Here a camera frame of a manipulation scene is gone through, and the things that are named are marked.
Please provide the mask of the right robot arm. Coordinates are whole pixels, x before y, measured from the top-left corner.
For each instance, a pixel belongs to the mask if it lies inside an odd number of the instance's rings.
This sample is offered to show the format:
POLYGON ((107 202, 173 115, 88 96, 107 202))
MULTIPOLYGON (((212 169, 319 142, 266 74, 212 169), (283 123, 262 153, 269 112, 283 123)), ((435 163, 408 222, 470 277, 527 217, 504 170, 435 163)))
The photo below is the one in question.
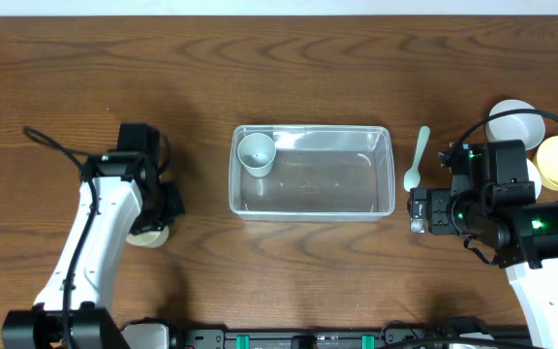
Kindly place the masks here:
POLYGON ((450 187, 410 191, 412 232, 492 248, 482 261, 506 272, 533 345, 558 348, 558 202, 537 202, 524 143, 464 144, 444 156, 450 187))

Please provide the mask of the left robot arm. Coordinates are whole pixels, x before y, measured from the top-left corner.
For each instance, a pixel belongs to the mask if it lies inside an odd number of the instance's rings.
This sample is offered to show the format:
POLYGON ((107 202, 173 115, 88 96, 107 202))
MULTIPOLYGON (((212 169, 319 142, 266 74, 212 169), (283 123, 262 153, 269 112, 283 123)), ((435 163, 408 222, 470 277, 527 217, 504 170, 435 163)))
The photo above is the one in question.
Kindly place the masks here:
POLYGON ((86 153, 26 126, 35 143, 59 150, 78 168, 79 204, 71 231, 46 286, 29 310, 12 310, 2 326, 7 348, 181 348, 177 327, 144 319, 118 328, 110 308, 126 244, 156 248, 184 214, 181 196, 162 173, 167 137, 145 123, 123 123, 117 145, 86 153))

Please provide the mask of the cream white plastic cup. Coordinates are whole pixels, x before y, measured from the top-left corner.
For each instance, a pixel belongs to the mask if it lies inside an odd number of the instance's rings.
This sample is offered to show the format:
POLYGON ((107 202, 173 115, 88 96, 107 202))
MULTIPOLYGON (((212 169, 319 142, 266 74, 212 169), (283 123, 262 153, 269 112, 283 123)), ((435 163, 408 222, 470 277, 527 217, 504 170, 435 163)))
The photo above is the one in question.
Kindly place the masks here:
POLYGON ((134 246, 143 248, 158 248, 169 238, 170 227, 166 226, 160 231, 148 231, 138 235, 129 234, 126 241, 134 246))

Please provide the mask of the white plastic bowl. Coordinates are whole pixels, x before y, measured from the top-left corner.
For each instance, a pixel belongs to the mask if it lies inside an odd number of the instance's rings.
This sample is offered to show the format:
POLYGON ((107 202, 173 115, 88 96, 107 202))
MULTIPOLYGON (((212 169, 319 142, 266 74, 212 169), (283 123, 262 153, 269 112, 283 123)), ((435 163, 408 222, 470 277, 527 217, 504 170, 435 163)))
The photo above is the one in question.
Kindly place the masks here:
POLYGON ((529 180, 534 182, 535 199, 537 199, 542 192, 542 177, 538 168, 530 159, 526 159, 526 162, 529 180))

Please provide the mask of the grey plastic cup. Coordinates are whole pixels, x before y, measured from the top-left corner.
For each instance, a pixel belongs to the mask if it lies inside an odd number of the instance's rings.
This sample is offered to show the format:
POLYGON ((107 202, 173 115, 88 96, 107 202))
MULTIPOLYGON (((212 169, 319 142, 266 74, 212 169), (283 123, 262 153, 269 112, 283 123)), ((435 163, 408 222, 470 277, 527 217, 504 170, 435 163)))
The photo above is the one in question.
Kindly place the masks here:
POLYGON ((242 166, 253 177, 264 177, 271 172, 276 153, 274 140, 262 133, 246 136, 236 152, 242 166))

